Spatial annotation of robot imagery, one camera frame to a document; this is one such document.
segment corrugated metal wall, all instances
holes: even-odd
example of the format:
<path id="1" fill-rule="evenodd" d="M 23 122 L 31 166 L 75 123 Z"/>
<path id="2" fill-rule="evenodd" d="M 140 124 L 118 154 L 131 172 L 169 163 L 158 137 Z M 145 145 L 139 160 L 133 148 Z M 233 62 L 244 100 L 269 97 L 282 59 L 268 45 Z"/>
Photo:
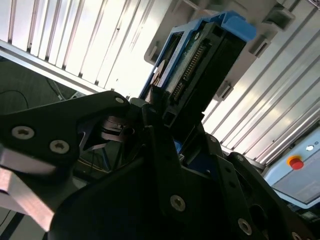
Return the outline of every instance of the corrugated metal wall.
<path id="1" fill-rule="evenodd" d="M 83 93 L 138 96 L 153 67 L 144 54 L 171 1 L 1 0 L 0 47 L 27 68 L 44 66 L 92 89 Z"/>
<path id="2" fill-rule="evenodd" d="M 212 101 L 204 128 L 226 148 L 266 164 L 320 113 L 320 11 L 300 1 L 296 19 L 279 32 L 233 92 Z"/>

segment screw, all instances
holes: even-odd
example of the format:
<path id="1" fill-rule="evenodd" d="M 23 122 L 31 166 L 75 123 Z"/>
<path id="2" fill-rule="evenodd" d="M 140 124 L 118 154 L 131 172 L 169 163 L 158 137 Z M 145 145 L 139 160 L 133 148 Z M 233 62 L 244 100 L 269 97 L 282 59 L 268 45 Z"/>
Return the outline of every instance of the screw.
<path id="1" fill-rule="evenodd" d="M 178 195 L 172 195 L 170 197 L 171 206 L 178 212 L 183 212 L 186 209 L 186 203 L 182 197 Z"/>
<path id="2" fill-rule="evenodd" d="M 125 102 L 125 101 L 124 101 L 122 98 L 120 98 L 120 97 L 116 97 L 115 100 L 116 100 L 118 103 L 120 103 L 120 104 L 123 104 L 123 103 Z"/>
<path id="3" fill-rule="evenodd" d="M 302 240 L 301 237 L 294 231 L 292 232 L 292 237 L 294 240 Z"/>
<path id="4" fill-rule="evenodd" d="M 50 150 L 56 154 L 66 154 L 69 149 L 69 144 L 63 140 L 54 140 L 50 143 Z"/>
<path id="5" fill-rule="evenodd" d="M 11 130 L 11 134 L 17 139 L 28 140 L 35 135 L 35 131 L 28 126 L 16 126 Z"/>
<path id="6" fill-rule="evenodd" d="M 215 139 L 215 137 L 214 137 L 214 136 L 210 136 L 210 139 L 211 139 L 211 141 L 212 141 L 212 142 L 214 142 L 214 143 L 216 143 L 216 142 L 217 142 L 217 140 Z"/>
<path id="7" fill-rule="evenodd" d="M 239 225 L 240 229 L 248 236 L 250 236 L 252 234 L 252 229 L 251 229 L 250 224 L 246 220 L 244 220 L 243 218 L 238 219 L 238 225 Z"/>
<path id="8" fill-rule="evenodd" d="M 240 161 L 240 162 L 243 162 L 244 161 L 244 158 L 240 155 L 237 155 L 236 158 Z"/>

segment red emergency stop button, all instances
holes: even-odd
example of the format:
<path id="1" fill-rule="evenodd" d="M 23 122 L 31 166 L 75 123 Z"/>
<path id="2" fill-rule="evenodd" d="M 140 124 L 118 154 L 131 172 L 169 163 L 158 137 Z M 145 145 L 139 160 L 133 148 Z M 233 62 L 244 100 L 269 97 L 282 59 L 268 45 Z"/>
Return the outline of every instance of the red emergency stop button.
<path id="1" fill-rule="evenodd" d="M 305 165 L 301 159 L 301 156 L 298 155 L 289 157 L 287 163 L 293 170 L 302 169 Z"/>

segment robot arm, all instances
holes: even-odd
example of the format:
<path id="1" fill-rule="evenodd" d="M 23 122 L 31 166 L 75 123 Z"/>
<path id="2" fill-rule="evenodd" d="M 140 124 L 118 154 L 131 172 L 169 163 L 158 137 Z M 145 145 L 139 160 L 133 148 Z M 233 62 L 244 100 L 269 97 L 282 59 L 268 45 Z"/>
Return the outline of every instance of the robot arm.
<path id="1" fill-rule="evenodd" d="M 114 91 L 0 117 L 0 187 L 48 239 L 315 239 L 244 156 L 201 125 L 181 162 L 142 99 Z M 77 190 L 79 155 L 124 143 L 127 164 Z"/>

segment black cable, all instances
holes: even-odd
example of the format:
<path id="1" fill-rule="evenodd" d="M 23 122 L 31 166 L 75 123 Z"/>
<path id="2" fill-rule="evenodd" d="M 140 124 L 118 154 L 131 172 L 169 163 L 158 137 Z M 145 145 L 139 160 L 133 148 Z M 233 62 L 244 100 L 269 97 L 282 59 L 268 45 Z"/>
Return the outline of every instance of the black cable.
<path id="1" fill-rule="evenodd" d="M 45 78 L 46 82 L 48 83 L 49 87 L 51 88 L 51 90 L 55 93 L 55 95 L 59 96 L 59 93 L 54 89 L 54 87 L 50 84 L 49 82 L 49 78 Z"/>
<path id="2" fill-rule="evenodd" d="M 103 156 L 103 163 L 104 163 L 106 170 L 110 171 L 111 166 L 110 166 L 110 162 L 109 162 L 109 158 L 108 158 L 106 149 L 104 147 L 102 148 L 102 156 Z"/>
<path id="3" fill-rule="evenodd" d="M 116 157 L 115 157 L 115 161 L 114 161 L 114 165 L 113 165 L 113 169 L 112 169 L 113 171 L 119 167 L 118 165 L 119 165 L 121 157 L 123 155 L 123 150 L 124 150 L 124 146 L 123 146 L 123 144 L 121 144 L 119 146 L 118 153 L 116 154 Z"/>
<path id="4" fill-rule="evenodd" d="M 92 162 L 91 162 L 90 173 L 89 173 L 90 176 L 92 174 L 92 169 L 94 167 L 94 161 L 95 161 L 95 150 L 93 150 L 92 152 L 93 152 L 93 154 L 92 154 Z"/>
<path id="5" fill-rule="evenodd" d="M 22 92 L 20 92 L 20 91 L 18 91 L 18 90 L 6 90 L 6 91 L 2 91 L 2 92 L 0 92 L 0 95 L 1 95 L 1 94 L 5 94 L 5 93 L 10 93 L 10 92 L 20 94 L 20 95 L 23 97 L 24 101 L 25 101 L 26 108 L 27 108 L 27 109 L 29 108 L 29 103 L 28 103 L 28 100 L 27 100 L 26 96 L 25 96 Z"/>
<path id="6" fill-rule="evenodd" d="M 9 214 L 11 213 L 11 210 L 8 211 L 8 213 L 6 214 L 6 216 L 4 217 L 4 219 L 2 220 L 2 222 L 0 223 L 0 228 L 1 226 L 5 223 L 5 221 L 7 220 Z"/>

